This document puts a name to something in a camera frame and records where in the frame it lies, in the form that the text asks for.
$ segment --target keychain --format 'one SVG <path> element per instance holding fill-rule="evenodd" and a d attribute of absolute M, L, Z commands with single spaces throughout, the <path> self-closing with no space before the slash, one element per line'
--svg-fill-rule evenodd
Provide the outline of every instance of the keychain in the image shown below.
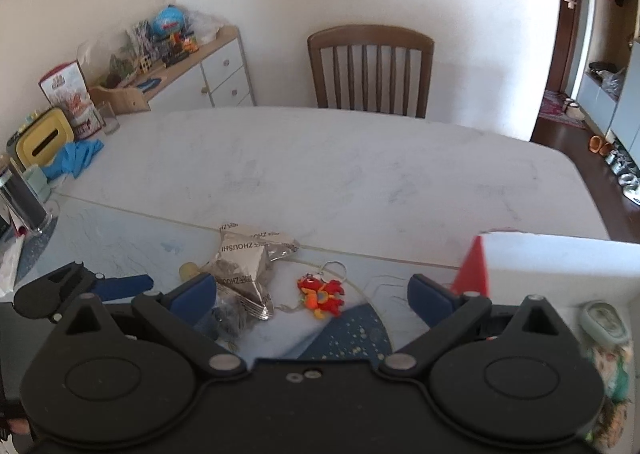
<path fill-rule="evenodd" d="M 304 306 L 314 313 L 317 319 L 323 319 L 325 312 L 339 317 L 340 306 L 344 305 L 344 301 L 338 296 L 344 295 L 342 283 L 337 279 L 329 282 L 324 280 L 324 269 L 328 264 L 340 264 L 346 273 L 347 268 L 337 260 L 326 262 L 320 271 L 316 274 L 306 274 L 298 279 L 298 289 L 303 294 Z"/>

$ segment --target chair backrest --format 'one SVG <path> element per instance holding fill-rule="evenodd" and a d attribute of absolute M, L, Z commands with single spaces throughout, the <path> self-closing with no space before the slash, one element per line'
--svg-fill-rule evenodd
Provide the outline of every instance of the chair backrest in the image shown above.
<path fill-rule="evenodd" d="M 412 89 L 412 50 L 421 53 L 419 84 L 417 88 L 417 100 L 415 103 L 416 118 L 424 118 L 427 111 L 427 100 L 429 97 L 429 85 L 431 82 L 431 66 L 433 64 L 433 39 L 414 30 L 398 28 L 395 26 L 376 26 L 365 24 L 353 24 L 350 26 L 338 26 L 328 30 L 319 31 L 309 37 L 308 41 L 309 57 L 311 59 L 311 70 L 314 76 L 316 87 L 316 98 L 319 108 L 329 107 L 328 92 L 326 88 L 325 70 L 322 63 L 322 50 L 330 49 L 332 54 L 333 84 L 335 95 L 335 106 L 342 109 L 344 68 L 340 69 L 340 54 L 338 48 L 346 47 L 347 73 L 346 82 L 348 89 L 348 104 L 351 110 L 356 109 L 356 72 L 354 70 L 354 56 L 360 60 L 360 77 L 362 83 L 362 109 L 372 111 L 373 105 L 369 103 L 369 88 L 373 83 L 373 78 L 369 78 L 370 54 L 369 46 L 375 46 L 375 110 L 382 112 L 383 102 L 383 48 L 390 48 L 390 59 L 388 60 L 388 112 L 392 114 L 403 114 L 407 116 L 410 111 L 410 91 Z M 398 57 L 404 63 L 402 75 L 398 72 Z M 402 109 L 396 107 L 397 94 L 401 93 Z"/>

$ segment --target wooden chair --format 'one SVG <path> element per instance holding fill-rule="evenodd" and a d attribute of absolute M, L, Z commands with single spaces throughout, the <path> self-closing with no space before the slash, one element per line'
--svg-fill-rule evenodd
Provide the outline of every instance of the wooden chair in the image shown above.
<path fill-rule="evenodd" d="M 362 46 L 362 108 L 364 111 L 373 110 L 369 105 L 369 46 L 376 46 L 376 66 L 375 66 L 375 107 L 376 112 L 382 112 L 382 89 L 383 89 L 383 58 L 382 49 L 385 46 L 391 48 L 391 59 L 389 63 L 389 113 L 403 114 L 409 113 L 409 97 L 411 88 L 411 52 L 419 50 L 422 55 L 420 59 L 420 81 L 417 92 L 417 105 L 415 107 L 416 118 L 424 118 L 427 111 L 427 100 L 429 97 L 429 85 L 431 82 L 431 66 L 433 64 L 433 40 L 414 30 L 398 28 L 395 26 L 376 26 L 353 24 L 350 26 L 338 26 L 328 30 L 319 31 L 309 37 L 308 41 L 309 57 L 311 59 L 311 71 L 314 76 L 316 87 L 316 98 L 319 108 L 328 108 L 328 94 L 326 81 L 324 78 L 324 66 L 322 64 L 322 50 L 332 50 L 333 61 L 333 82 L 335 92 L 335 105 L 342 108 L 342 88 L 340 83 L 340 59 L 338 58 L 338 48 L 347 48 L 347 87 L 349 91 L 349 107 L 353 111 L 355 106 L 355 85 L 354 72 L 354 51 L 353 46 Z M 402 88 L 402 113 L 396 113 L 396 87 L 398 84 L 397 55 L 398 49 L 404 49 L 404 72 L 400 87 Z"/>

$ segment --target brown wooden door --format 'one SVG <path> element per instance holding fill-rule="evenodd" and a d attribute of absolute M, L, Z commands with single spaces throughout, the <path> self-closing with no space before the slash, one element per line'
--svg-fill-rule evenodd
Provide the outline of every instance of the brown wooden door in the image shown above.
<path fill-rule="evenodd" d="M 560 0 L 556 46 L 546 82 L 548 91 L 561 92 L 566 87 L 578 32 L 580 3 L 581 0 Z"/>

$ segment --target orange slipper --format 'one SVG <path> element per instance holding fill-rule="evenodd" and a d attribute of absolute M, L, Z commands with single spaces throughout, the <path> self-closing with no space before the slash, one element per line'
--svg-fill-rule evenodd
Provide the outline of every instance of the orange slipper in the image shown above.
<path fill-rule="evenodd" d="M 612 150 L 613 150 L 613 144 L 610 144 L 609 142 L 605 142 L 604 145 L 598 151 L 598 154 L 601 156 L 606 156 Z"/>
<path fill-rule="evenodd" d="M 589 150 L 591 152 L 598 152 L 602 148 L 603 144 L 604 141 L 602 140 L 602 138 L 600 138 L 597 134 L 594 134 L 589 140 Z"/>

